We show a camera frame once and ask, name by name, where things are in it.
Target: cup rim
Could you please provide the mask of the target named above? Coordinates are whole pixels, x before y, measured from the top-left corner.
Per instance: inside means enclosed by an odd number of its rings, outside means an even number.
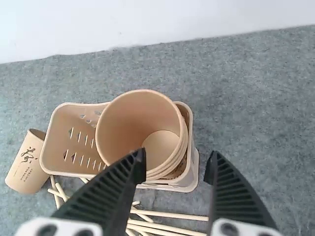
[[[173,150],[172,154],[162,163],[160,164],[159,166],[151,169],[151,170],[147,170],[147,174],[153,174],[155,173],[156,171],[158,171],[160,168],[163,168],[165,165],[169,164],[169,161],[171,159],[174,158],[174,156],[176,155],[176,153],[179,151],[180,147],[181,147],[181,143],[183,142],[184,140],[184,135],[185,133],[183,132],[182,130],[182,127],[183,127],[183,124],[184,124],[184,120],[183,120],[183,117],[182,117],[182,114],[179,110],[179,108],[176,106],[176,104],[169,98],[167,97],[166,95],[164,95],[163,93],[160,93],[158,91],[155,91],[155,90],[151,90],[151,89],[136,89],[136,90],[131,90],[131,91],[128,91],[128,92],[125,92],[125,93],[122,93],[120,94],[119,96],[115,97],[109,104],[107,107],[105,107],[105,109],[103,110],[102,114],[100,115],[99,119],[98,119],[98,122],[97,122],[97,125],[96,125],[96,129],[95,129],[95,144],[96,144],[96,149],[98,151],[98,154],[100,156],[100,158],[104,161],[104,163],[107,165],[107,166],[110,166],[110,163],[104,158],[104,156],[102,155],[102,153],[100,152],[101,150],[101,146],[100,146],[100,143],[99,143],[99,136],[100,136],[100,133],[101,133],[101,128],[100,128],[100,125],[102,120],[104,119],[105,117],[105,114],[106,114],[106,110],[108,110],[109,108],[111,108],[111,106],[115,105],[115,102],[117,100],[120,100],[122,97],[126,96],[126,95],[129,95],[131,93],[143,93],[143,92],[149,92],[149,93],[154,93],[155,95],[158,95],[160,96],[161,98],[163,98],[164,100],[166,100],[172,107],[173,109],[176,111],[176,114],[177,114],[177,117],[178,117],[178,121],[179,121],[179,125],[180,125],[180,136],[179,136],[179,141],[175,147],[175,149]]]
[[[31,135],[33,138],[39,139],[41,141],[45,141],[46,133],[39,129],[28,129],[27,134]]]

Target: screw hole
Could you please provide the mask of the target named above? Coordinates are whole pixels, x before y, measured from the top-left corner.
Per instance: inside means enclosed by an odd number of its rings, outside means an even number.
[[[37,236],[54,236],[56,231],[57,227],[55,225],[46,225],[38,231]]]
[[[91,230],[81,230],[77,232],[75,236],[93,236],[93,232]]]
[[[238,236],[237,228],[229,223],[221,225],[221,231],[226,236]]]

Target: beige utensil holder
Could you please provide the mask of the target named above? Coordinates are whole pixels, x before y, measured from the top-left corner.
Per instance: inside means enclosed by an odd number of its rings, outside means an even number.
[[[110,102],[99,104],[63,103],[52,113],[40,165],[51,175],[93,178],[105,169],[95,145],[98,119]],[[138,188],[190,192],[198,184],[199,153],[193,143],[192,111],[183,102],[174,102],[188,127],[189,140],[185,157],[174,171],[145,182]]]

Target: chopstick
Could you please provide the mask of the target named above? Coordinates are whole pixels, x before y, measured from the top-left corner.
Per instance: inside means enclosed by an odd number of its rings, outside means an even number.
[[[177,213],[168,213],[168,212],[159,212],[159,211],[151,211],[151,210],[130,210],[131,214],[142,214],[142,215],[152,215],[152,216],[161,216],[167,218],[177,218],[177,219],[185,219],[185,220],[199,220],[199,221],[208,221],[208,216],[200,216],[200,215],[186,215],[186,214],[177,214]]]
[[[136,236],[130,229],[126,229],[126,234],[129,236]]]
[[[135,208],[134,206],[131,206],[131,210],[137,210],[137,208]],[[143,214],[137,214],[139,217],[141,217],[142,219],[144,219],[145,221],[148,221],[150,223],[153,223],[153,219],[151,219],[150,217],[143,215]]]
[[[58,192],[58,190],[54,190],[54,189],[47,189],[47,191],[51,194],[57,195],[58,197],[62,198],[62,195],[60,192]]]
[[[157,229],[153,229],[153,228],[147,228],[147,227],[138,226],[138,225],[131,225],[131,224],[127,224],[127,229],[146,232],[146,233],[152,233],[152,234],[161,235],[161,236],[187,236],[187,235],[167,232],[167,231],[163,231],[163,230],[157,230]]]
[[[57,190],[54,176],[49,176],[49,177],[50,177],[51,187],[54,190]],[[56,202],[56,207],[57,207],[57,209],[59,209],[61,207],[61,205],[62,205],[61,201],[60,201],[59,197],[57,195],[55,195],[55,194],[54,194],[54,198],[55,198],[55,202]]]
[[[144,227],[149,227],[149,228],[154,228],[154,229],[165,230],[165,231],[172,231],[172,232],[185,234],[185,235],[189,235],[189,236],[207,236],[204,233],[200,233],[200,232],[196,232],[196,231],[185,230],[185,229],[181,229],[181,228],[176,228],[176,227],[161,225],[161,224],[156,224],[156,223],[143,222],[143,221],[139,221],[139,220],[129,219],[127,221],[127,223],[132,224],[132,225],[138,225],[138,226],[144,226]]]
[[[59,183],[56,183],[56,188],[59,191],[59,193],[61,194],[64,202],[66,202],[68,200],[67,195],[64,193],[63,189],[61,188]]]

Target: stacked paper cups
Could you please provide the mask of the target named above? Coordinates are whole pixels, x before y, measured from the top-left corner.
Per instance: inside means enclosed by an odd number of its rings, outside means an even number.
[[[188,129],[177,106],[162,93],[140,89],[116,97],[102,112],[95,142],[106,165],[144,147],[147,180],[167,177],[184,158]]]

